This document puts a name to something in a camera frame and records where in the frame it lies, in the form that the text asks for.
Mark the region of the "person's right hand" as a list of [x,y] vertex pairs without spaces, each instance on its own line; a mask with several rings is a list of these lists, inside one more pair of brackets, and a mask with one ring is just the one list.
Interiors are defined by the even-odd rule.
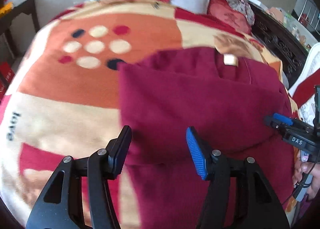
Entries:
[[297,159],[295,162],[294,175],[292,177],[293,185],[295,186],[298,182],[303,180],[303,175],[306,176],[304,187],[298,193],[296,200],[301,202],[305,195],[308,200],[315,198],[319,191],[319,163],[303,162],[307,159],[307,153],[298,152]]

